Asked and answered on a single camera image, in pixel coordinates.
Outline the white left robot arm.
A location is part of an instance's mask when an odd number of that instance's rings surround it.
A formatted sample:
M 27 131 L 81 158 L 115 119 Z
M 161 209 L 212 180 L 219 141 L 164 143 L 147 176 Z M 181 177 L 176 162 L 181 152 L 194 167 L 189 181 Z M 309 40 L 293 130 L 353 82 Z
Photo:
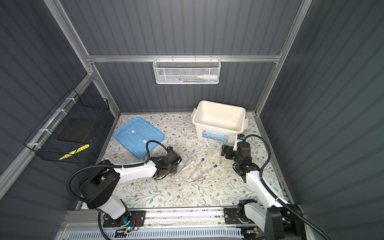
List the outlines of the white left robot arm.
M 111 162 L 102 161 L 79 183 L 79 188 L 89 209 L 106 214 L 116 225 L 127 226 L 133 223 L 134 217 L 123 201 L 115 196 L 115 188 L 138 179 L 161 180 L 177 172 L 181 161 L 181 156 L 171 147 L 167 148 L 165 156 L 150 157 L 148 161 L 132 166 L 107 168 Z

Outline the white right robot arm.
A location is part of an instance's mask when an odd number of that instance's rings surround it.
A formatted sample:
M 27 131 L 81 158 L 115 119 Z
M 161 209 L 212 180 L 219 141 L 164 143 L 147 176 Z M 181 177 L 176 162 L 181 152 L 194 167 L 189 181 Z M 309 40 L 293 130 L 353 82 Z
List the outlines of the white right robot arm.
M 306 240 L 304 222 L 278 203 L 269 187 L 265 187 L 260 170 L 251 157 L 247 142 L 237 142 L 237 147 L 222 145 L 221 155 L 233 160 L 234 171 L 256 193 L 256 200 L 241 200 L 237 206 L 240 222 L 253 222 L 263 232 L 265 240 Z

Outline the blue plastic bin lid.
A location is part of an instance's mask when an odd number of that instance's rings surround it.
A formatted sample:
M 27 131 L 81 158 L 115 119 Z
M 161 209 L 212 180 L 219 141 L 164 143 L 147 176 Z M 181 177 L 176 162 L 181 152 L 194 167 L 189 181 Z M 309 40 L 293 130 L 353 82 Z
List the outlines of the blue plastic bin lid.
M 147 121 L 136 117 L 113 133 L 114 138 L 137 159 L 147 157 L 146 143 L 154 140 L 162 143 L 163 133 Z

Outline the white plastic storage bin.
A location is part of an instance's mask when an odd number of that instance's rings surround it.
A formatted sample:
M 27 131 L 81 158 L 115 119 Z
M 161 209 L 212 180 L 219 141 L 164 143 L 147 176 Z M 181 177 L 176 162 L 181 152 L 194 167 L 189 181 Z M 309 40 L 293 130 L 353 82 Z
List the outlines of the white plastic storage bin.
M 233 145 L 237 135 L 248 128 L 246 110 L 210 101 L 200 101 L 193 110 L 192 122 L 199 138 Z

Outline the black pad in basket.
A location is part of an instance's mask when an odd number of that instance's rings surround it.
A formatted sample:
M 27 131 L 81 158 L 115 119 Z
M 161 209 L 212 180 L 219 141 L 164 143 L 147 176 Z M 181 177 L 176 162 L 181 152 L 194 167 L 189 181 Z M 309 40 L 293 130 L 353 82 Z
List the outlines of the black pad in basket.
M 59 134 L 57 139 L 64 142 L 72 142 L 78 144 L 88 144 L 91 142 L 92 137 L 99 127 L 99 123 L 72 119 L 64 127 L 63 131 Z

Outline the blue capped test tube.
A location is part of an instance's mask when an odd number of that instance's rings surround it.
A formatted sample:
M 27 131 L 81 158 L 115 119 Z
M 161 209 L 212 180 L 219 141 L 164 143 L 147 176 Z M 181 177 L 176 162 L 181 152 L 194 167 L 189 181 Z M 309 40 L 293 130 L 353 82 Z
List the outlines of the blue capped test tube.
M 218 165 L 213 165 L 212 167 L 210 167 L 209 169 L 207 169 L 203 173 L 201 173 L 198 177 L 196 177 L 195 180 L 199 179 L 199 178 L 202 178 L 203 176 L 206 176 L 210 171 L 213 171 L 217 167 L 218 167 Z
M 192 178 L 192 176 L 194 175 L 194 173 L 198 170 L 198 168 L 202 165 L 202 163 L 205 161 L 204 158 L 202 158 L 196 165 L 196 167 L 194 168 L 194 170 L 191 172 L 191 174 L 189 175 L 189 179 Z

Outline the white bottle in basket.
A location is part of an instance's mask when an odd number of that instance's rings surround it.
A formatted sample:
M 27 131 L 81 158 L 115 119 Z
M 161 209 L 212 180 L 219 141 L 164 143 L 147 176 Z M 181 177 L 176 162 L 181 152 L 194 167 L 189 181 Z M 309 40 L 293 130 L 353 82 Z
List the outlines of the white bottle in basket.
M 218 80 L 218 75 L 199 75 L 197 76 L 198 79 L 203 79 L 205 81 L 216 81 Z

